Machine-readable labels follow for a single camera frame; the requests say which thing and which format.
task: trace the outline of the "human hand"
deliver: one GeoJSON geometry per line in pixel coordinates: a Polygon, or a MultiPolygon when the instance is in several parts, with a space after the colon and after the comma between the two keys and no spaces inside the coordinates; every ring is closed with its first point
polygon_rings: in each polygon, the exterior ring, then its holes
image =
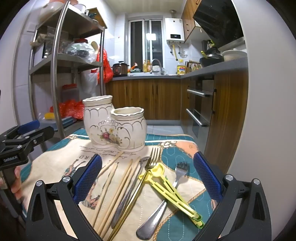
{"type": "MultiPolygon", "coordinates": [[[[13,185],[11,186],[11,192],[15,195],[15,198],[18,200],[22,197],[22,190],[20,188],[22,182],[21,182],[21,178],[20,178],[20,166],[15,168],[15,182],[13,183],[13,185]]],[[[0,178],[0,186],[3,185],[3,180],[2,178],[0,178]]]]}

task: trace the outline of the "yellow sponge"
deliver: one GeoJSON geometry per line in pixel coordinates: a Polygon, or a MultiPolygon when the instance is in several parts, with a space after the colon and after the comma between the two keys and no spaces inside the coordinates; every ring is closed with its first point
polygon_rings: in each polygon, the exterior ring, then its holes
{"type": "Polygon", "coordinates": [[[51,113],[51,112],[46,113],[46,114],[44,115],[44,118],[45,118],[46,120],[54,120],[54,113],[51,113]]]}

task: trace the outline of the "oven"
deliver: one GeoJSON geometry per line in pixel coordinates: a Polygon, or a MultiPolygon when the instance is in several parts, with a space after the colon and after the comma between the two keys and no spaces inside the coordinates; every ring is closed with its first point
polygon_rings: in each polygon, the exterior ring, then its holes
{"type": "Polygon", "coordinates": [[[213,113],[214,76],[202,76],[193,81],[187,92],[190,93],[190,108],[186,109],[193,119],[192,134],[199,151],[205,152],[213,113]]]}

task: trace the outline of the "red plastic bag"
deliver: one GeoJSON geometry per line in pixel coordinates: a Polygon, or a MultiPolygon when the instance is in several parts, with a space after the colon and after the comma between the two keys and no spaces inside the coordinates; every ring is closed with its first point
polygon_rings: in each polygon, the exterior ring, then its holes
{"type": "MultiPolygon", "coordinates": [[[[113,70],[109,64],[108,61],[108,56],[107,56],[107,51],[104,49],[104,54],[103,54],[103,67],[104,67],[104,83],[108,83],[112,78],[113,78],[113,70]]],[[[100,50],[98,52],[97,61],[100,61],[100,50]]],[[[98,72],[98,84],[100,84],[100,72],[98,72]]]]}
{"type": "Polygon", "coordinates": [[[59,112],[61,118],[72,116],[73,118],[83,120],[84,104],[82,101],[68,100],[65,103],[59,103],[59,112]]]}

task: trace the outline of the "window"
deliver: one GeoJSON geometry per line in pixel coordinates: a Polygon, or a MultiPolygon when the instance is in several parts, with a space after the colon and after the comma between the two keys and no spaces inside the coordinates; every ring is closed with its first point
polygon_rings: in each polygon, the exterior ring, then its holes
{"type": "Polygon", "coordinates": [[[129,21],[128,64],[138,64],[143,69],[143,60],[158,59],[163,64],[163,21],[133,20],[129,21]]]}

